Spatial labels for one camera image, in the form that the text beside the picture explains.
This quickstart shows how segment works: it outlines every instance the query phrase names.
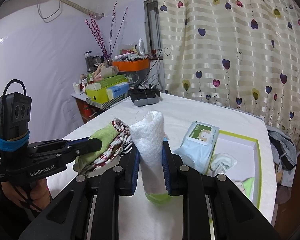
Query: black cable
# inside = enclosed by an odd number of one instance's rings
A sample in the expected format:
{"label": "black cable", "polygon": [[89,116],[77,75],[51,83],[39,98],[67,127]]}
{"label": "black cable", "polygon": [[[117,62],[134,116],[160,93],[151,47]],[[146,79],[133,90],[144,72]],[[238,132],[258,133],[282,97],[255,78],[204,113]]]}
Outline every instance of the black cable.
{"label": "black cable", "polygon": [[23,94],[26,96],[26,87],[25,87],[24,83],[22,81],[18,80],[18,79],[12,79],[12,80],[10,80],[9,83],[4,88],[4,91],[3,91],[2,97],[1,97],[1,107],[0,107],[0,126],[1,126],[0,138],[3,139],[3,140],[5,139],[3,137],[4,136],[4,132],[3,132],[3,123],[2,123],[2,118],[3,118],[3,100],[5,99],[7,90],[8,90],[9,86],[12,83],[19,83],[22,86],[22,88],[23,88]]}
{"label": "black cable", "polygon": [[25,196],[23,196],[23,195],[21,194],[21,192],[17,189],[17,187],[16,187],[15,185],[13,185],[12,183],[11,183],[11,185],[12,185],[13,189],[18,193],[18,195],[19,195],[20,197],[22,197],[24,201],[26,201],[26,203],[28,203],[29,205],[31,205],[31,206],[33,206],[34,208],[36,208],[39,212],[42,211],[42,209],[41,209],[40,207],[38,207],[37,205],[33,204],[32,201],[30,201],[30,200],[27,199]]}
{"label": "black cable", "polygon": [[159,57],[157,58],[156,62],[152,65],[152,67],[150,68],[149,72],[145,75],[145,77],[139,82],[138,86],[140,86],[141,82],[149,75],[151,69],[154,67],[154,65],[158,62],[160,55],[161,55],[162,50],[160,51]]}

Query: orange basket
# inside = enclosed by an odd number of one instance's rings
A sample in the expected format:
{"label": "orange basket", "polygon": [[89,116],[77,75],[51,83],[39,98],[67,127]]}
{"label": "orange basket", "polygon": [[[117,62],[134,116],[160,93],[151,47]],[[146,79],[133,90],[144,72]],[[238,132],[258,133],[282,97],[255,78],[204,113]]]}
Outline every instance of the orange basket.
{"label": "orange basket", "polygon": [[113,61],[113,66],[117,66],[119,71],[139,71],[150,67],[148,58],[137,61]]}

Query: wooden floor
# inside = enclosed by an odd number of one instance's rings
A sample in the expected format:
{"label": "wooden floor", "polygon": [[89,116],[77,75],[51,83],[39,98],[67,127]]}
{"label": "wooden floor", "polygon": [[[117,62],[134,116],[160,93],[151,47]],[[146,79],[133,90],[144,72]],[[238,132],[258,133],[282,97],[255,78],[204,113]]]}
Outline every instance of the wooden floor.
{"label": "wooden floor", "polygon": [[282,240],[288,239],[300,224],[300,155],[292,185],[291,198],[278,206],[274,228]]}

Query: human hand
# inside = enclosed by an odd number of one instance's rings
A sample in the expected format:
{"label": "human hand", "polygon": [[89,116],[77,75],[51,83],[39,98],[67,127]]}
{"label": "human hand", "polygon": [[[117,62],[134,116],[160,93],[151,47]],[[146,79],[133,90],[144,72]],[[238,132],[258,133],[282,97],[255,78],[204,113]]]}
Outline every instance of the human hand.
{"label": "human hand", "polygon": [[[20,201],[25,200],[14,190],[9,182],[2,182],[2,191],[4,195],[18,207],[23,207]],[[17,190],[27,198],[26,192],[21,187],[16,187]],[[40,179],[37,181],[37,185],[31,190],[30,197],[33,200],[32,203],[41,209],[44,209],[50,203],[49,190],[47,188],[47,179]],[[38,211],[35,207],[31,206],[31,209]]]}

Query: white tablecloth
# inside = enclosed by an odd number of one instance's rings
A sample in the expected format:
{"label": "white tablecloth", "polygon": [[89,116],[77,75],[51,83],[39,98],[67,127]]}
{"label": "white tablecloth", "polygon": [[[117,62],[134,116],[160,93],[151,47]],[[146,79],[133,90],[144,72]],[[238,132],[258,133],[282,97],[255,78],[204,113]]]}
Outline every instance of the white tablecloth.
{"label": "white tablecloth", "polygon": [[[127,125],[140,121],[151,110],[157,110],[164,116],[164,132],[169,137],[171,150],[175,150],[193,121],[208,123],[229,131],[256,138],[259,141],[262,167],[262,187],[259,210],[271,222],[276,195],[276,177],[272,152],[266,126],[263,121],[248,114],[202,103],[186,98],[161,94],[161,101],[152,106],[136,107],[130,98],[97,116],[79,127],[65,139],[75,140],[90,136],[96,130],[105,127],[115,117]],[[55,197],[76,175],[72,169],[48,177],[48,186]],[[137,190],[132,197],[119,198],[119,238],[132,239],[182,239],[183,197],[173,197],[165,206],[158,207],[150,203],[144,194],[141,173],[139,172]]]}

